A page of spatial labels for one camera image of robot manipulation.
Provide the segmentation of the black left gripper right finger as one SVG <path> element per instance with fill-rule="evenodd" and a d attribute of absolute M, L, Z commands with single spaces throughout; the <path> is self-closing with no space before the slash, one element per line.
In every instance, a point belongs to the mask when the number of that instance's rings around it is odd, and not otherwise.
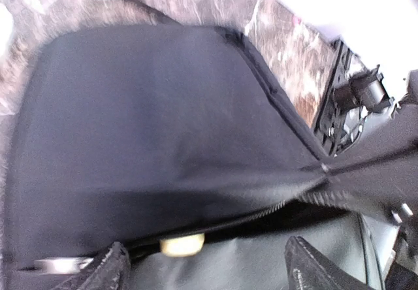
<path fill-rule="evenodd" d="M 290 289 L 355 290 L 368 289 L 327 259 L 300 236 L 292 236 L 285 246 L 285 263 Z"/>

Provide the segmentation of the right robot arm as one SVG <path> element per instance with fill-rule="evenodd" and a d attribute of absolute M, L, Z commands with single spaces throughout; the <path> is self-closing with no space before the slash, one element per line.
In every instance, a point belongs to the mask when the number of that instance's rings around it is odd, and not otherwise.
<path fill-rule="evenodd" d="M 332 92 L 336 108 L 348 112 L 354 108 L 365 107 L 367 111 L 382 113 L 393 103 L 383 86 L 383 74 L 380 65 L 374 69 L 356 72 L 347 80 L 337 85 Z"/>

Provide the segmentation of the yellow highlighter pen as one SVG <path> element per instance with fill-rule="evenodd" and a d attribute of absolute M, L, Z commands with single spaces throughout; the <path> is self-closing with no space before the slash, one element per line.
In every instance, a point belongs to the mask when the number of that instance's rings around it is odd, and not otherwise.
<path fill-rule="evenodd" d="M 205 235 L 201 233 L 160 240 L 160 251 L 168 257 L 193 256 L 202 250 L 204 239 Z"/>

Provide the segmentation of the black student backpack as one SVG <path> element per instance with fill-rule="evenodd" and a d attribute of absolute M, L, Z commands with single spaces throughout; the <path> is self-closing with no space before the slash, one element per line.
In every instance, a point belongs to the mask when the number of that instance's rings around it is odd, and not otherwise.
<path fill-rule="evenodd" d="M 115 242 L 127 289 L 290 289 L 292 236 L 383 289 L 362 217 L 417 245 L 414 103 L 331 157 L 230 29 L 81 30 L 32 64 L 8 151 L 6 289 L 55 289 Z M 201 233 L 196 255 L 160 251 Z"/>

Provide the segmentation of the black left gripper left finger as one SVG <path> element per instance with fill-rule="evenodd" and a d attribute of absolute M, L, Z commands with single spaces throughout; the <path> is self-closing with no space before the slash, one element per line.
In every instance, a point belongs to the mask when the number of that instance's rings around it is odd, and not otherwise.
<path fill-rule="evenodd" d="M 131 269 L 128 251 L 120 242 L 96 255 L 79 273 L 55 286 L 64 290 L 127 289 Z"/>

